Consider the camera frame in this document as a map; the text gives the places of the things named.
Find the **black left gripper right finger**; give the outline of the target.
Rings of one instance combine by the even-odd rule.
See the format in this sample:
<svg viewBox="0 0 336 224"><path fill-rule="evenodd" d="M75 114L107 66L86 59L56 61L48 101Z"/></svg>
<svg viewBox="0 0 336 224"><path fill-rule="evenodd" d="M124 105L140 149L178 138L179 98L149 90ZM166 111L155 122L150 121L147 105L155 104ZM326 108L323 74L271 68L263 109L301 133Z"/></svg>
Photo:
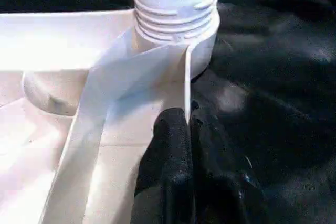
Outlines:
<svg viewBox="0 0 336 224"><path fill-rule="evenodd" d="M264 223L264 193L218 118L191 102L197 223Z"/></svg>

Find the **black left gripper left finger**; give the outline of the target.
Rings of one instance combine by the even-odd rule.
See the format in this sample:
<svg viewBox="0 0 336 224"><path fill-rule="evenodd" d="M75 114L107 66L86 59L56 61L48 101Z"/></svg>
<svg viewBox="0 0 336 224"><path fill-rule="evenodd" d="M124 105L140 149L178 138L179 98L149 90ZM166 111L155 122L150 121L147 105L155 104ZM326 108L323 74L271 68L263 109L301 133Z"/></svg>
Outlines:
<svg viewBox="0 0 336 224"><path fill-rule="evenodd" d="M181 108L162 111L142 156L134 191L133 223L194 223L190 136Z"/></svg>

